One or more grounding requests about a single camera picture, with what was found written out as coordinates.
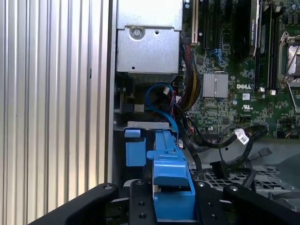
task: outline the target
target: chip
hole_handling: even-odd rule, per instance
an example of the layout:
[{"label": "chip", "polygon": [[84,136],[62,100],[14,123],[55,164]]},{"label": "chip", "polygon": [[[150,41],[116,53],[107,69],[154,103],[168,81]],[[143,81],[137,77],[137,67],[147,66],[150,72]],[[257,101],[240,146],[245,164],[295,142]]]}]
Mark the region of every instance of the chip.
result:
[{"label": "chip", "polygon": [[229,124],[229,118],[228,117],[224,117],[223,118],[223,124],[224,125],[228,125]]},{"label": "chip", "polygon": [[196,63],[197,63],[197,65],[203,65],[203,63],[204,63],[204,58],[203,58],[203,57],[197,57]]}]

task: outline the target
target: cable bundle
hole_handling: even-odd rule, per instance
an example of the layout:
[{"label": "cable bundle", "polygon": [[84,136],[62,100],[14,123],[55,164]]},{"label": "cable bundle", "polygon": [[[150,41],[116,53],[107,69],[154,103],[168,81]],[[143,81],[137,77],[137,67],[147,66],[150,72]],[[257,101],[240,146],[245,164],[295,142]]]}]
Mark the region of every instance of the cable bundle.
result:
[{"label": "cable bundle", "polygon": [[181,46],[181,55],[186,64],[185,92],[178,105],[183,111],[188,111],[197,101],[201,91],[200,75],[197,71],[194,51],[190,45]]}]

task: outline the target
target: sticker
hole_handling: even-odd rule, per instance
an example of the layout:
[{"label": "sticker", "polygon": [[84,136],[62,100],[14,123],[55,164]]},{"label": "sticker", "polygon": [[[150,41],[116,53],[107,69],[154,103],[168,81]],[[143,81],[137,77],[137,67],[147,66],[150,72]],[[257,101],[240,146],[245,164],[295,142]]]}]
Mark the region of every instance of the sticker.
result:
[{"label": "sticker", "polygon": [[183,141],[181,139],[178,140],[178,145],[181,149],[183,149]]},{"label": "sticker", "polygon": [[234,134],[237,136],[240,142],[242,142],[243,145],[249,142],[249,138],[246,136],[245,131],[243,129],[234,130]]},{"label": "sticker", "polygon": [[176,100],[176,102],[178,102],[179,100],[181,99],[181,96],[175,96],[175,100]]},{"label": "sticker", "polygon": [[250,100],[250,94],[249,94],[249,93],[243,93],[242,99],[243,99],[244,101]]}]

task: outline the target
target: pci slot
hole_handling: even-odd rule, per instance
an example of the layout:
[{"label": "pci slot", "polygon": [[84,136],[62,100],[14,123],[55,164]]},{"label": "pci slot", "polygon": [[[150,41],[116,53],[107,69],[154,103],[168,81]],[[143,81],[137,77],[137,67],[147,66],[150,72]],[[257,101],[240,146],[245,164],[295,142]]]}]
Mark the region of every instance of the pci slot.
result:
[{"label": "pci slot", "polygon": [[192,15],[192,45],[198,44],[199,1],[193,1]]}]

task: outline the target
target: capacitor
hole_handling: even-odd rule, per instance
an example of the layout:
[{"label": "capacitor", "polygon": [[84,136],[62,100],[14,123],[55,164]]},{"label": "capacitor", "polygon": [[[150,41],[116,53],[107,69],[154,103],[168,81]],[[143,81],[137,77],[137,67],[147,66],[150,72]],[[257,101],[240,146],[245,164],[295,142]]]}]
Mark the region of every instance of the capacitor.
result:
[{"label": "capacitor", "polygon": [[258,91],[264,93],[264,92],[265,92],[265,88],[260,87],[260,88],[258,89]]},{"label": "capacitor", "polygon": [[296,10],[296,7],[296,5],[292,5],[291,7],[289,7],[290,13],[294,12]]},{"label": "capacitor", "polygon": [[287,18],[287,23],[292,24],[293,23],[293,15],[289,15]]},{"label": "capacitor", "polygon": [[236,99],[232,100],[232,104],[233,105],[237,105],[238,104],[238,100],[236,100]]},{"label": "capacitor", "polygon": [[294,24],[297,25],[299,23],[298,16],[294,15]]}]

